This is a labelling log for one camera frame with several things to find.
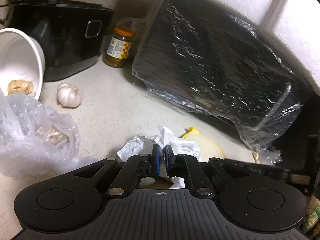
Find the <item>plastic-wrapped box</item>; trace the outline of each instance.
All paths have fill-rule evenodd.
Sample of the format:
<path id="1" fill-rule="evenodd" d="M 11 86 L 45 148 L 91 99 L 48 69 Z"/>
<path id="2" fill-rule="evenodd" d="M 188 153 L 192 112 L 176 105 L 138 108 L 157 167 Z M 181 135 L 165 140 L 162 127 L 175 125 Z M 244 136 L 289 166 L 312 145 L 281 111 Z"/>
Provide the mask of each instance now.
<path id="1" fill-rule="evenodd" d="M 252 24 L 206 0 L 158 0 L 149 18 L 133 75 L 190 111 L 230 119 L 263 163 L 276 162 L 263 152 L 310 92 L 285 57 Z"/>

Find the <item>garlic bulb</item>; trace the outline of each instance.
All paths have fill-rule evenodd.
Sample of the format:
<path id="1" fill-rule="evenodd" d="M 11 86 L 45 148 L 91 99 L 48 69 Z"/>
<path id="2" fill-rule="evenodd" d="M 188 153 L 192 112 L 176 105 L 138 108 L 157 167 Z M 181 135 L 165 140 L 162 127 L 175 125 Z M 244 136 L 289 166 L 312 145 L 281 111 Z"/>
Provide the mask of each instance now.
<path id="1" fill-rule="evenodd" d="M 57 99 L 64 107 L 77 107 L 83 100 L 79 89 L 67 83 L 58 86 Z"/>

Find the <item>jar label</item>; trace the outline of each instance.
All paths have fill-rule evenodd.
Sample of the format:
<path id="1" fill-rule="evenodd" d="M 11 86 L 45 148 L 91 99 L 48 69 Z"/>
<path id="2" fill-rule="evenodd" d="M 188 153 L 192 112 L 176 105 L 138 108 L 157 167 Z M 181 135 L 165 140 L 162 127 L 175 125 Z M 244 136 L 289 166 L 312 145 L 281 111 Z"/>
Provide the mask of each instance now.
<path id="1" fill-rule="evenodd" d="M 131 42 L 112 38 L 107 50 L 107 54 L 115 58 L 127 58 L 130 46 Z"/>

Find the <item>glass jar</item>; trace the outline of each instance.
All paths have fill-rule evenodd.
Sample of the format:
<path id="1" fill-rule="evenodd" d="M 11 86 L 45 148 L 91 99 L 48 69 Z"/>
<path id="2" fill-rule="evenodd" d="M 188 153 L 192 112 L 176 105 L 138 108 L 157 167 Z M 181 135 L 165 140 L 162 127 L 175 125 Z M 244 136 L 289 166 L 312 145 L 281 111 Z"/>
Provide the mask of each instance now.
<path id="1" fill-rule="evenodd" d="M 103 61 L 110 67 L 121 68 L 128 58 L 132 38 L 135 33 L 129 29 L 116 27 L 107 51 L 103 54 Z"/>

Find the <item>metal screw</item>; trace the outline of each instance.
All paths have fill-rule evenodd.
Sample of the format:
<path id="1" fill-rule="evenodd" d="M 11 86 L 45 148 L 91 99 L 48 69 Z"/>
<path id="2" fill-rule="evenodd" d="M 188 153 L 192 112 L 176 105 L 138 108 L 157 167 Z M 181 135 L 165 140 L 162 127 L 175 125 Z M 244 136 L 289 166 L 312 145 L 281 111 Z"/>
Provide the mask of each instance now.
<path id="1" fill-rule="evenodd" d="M 124 193 L 124 190 L 119 187 L 114 187 L 111 190 L 109 190 L 109 194 L 113 196 L 120 196 Z"/>
<path id="2" fill-rule="evenodd" d="M 201 187 L 197 190 L 197 192 L 202 196 L 210 196 L 213 193 L 212 189 L 207 187 Z"/>

